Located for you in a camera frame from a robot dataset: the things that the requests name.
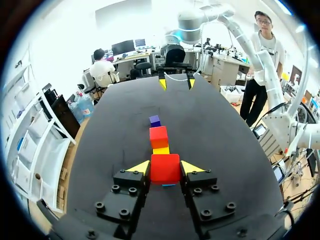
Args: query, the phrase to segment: wooden floor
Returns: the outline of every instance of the wooden floor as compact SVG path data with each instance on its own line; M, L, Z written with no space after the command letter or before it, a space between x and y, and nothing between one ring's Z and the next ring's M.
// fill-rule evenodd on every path
M233 106L233 107L238 113L240 112L240 108L241 108L240 105ZM264 113L266 113L267 111L268 111L268 103L264 106L264 109L261 112L260 117L262 117L262 115ZM89 121L89 118L85 119L84 122L81 124L81 127L77 133L76 138L75 138L75 141L77 143L79 142L88 121ZM66 153L65 159L64 159L64 163L63 163L63 168L65 168L67 170L67 174L66 174L66 177L64 180L59 181L60 190L62 189L61 187L64 188L64 194L58 193L58 195L60 197L63 197L63 199L60 199L60 202L62 203L61 206L63 207L64 214L67 211L66 206L67 206L67 200L68 200L69 177L70 177L70 172L72 170L72 164L73 164L73 161L75 158L77 147L78 147L77 144L76 145L73 145L72 143L70 144L68 151ZM270 160L272 162L276 162L276 161L279 161L282 157L283 156L280 154L275 154ZM307 160L305 158L302 158L300 161L303 166L307 162ZM288 198L289 196L294 196L294 195L297 195L301 192L304 192L306 189L309 189L311 186L313 186L315 184L315 182L316 182L316 180L313 179L310 175L309 168L305 167L303 169L303 176L301 178L287 179L284 182L284 184L282 186L284 199ZM301 212L304 210L304 206L306 205L307 200L308 200L308 198L305 198L304 201L299 202L294 205L294 207L292 209L292 214L295 218L297 218L301 214ZM43 216L43 214L40 212L40 210L35 205L35 203L29 202L29 210L30 210L31 217L34 220L34 222L37 223L37 225L40 227L41 230L43 230L45 233L48 233L51 228L51 225L48 222L48 220L45 218L45 216ZM285 225L286 225L286 227L289 227L291 225L289 217L286 218Z

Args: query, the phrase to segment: man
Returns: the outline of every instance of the man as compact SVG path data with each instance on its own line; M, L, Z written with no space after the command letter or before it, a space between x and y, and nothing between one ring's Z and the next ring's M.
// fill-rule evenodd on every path
M90 67L89 72L100 87L106 88L109 84L114 82L111 75L113 75L112 73L116 69L111 62L103 59L104 55L105 51L101 48L94 51L93 57L95 62Z
M255 32L251 37L254 49L256 52L261 50L267 50L269 52L280 81L285 63L285 50L272 32L274 26L272 25L271 18L262 11L256 11L254 17L260 28L260 31ZM248 74L252 75L253 73L254 70L250 68ZM257 83L254 79L247 82L240 109L240 116L246 121L249 127L257 121L267 98L267 91L263 82Z

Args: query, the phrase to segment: black tabletop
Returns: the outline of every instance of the black tabletop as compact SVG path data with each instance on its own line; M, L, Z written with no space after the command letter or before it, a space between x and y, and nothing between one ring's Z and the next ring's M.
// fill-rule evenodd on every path
M185 74L174 75L185 79ZM275 214L282 197L269 160L236 110L200 75L186 81L158 77L110 87L95 108L79 142L67 196L67 213L95 215L113 185L113 174L150 160L149 117L166 126L170 152L202 169L212 169L237 216ZM180 186L151 185L132 239L198 239Z

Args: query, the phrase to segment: blue block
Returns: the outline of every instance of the blue block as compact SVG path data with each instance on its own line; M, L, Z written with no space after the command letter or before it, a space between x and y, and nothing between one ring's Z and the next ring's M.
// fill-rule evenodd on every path
M158 115L149 117L151 128L161 127L160 119Z

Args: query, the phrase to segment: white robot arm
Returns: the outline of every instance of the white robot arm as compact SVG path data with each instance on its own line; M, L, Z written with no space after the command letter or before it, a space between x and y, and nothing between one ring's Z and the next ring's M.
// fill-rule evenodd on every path
M305 70L301 77L300 90L295 101L288 110L283 106L285 99L274 63L266 50L256 52L253 43L246 37L240 26L232 19L234 11L229 5L214 4L179 13L179 35L186 44L195 44L201 39L202 27L205 23L218 21L228 28L248 55L254 68L254 78L264 82L268 97L269 110L273 110L263 121L274 136L277 146L291 155L296 148L320 149L320 124L303 124L295 121L300 100L306 90Z

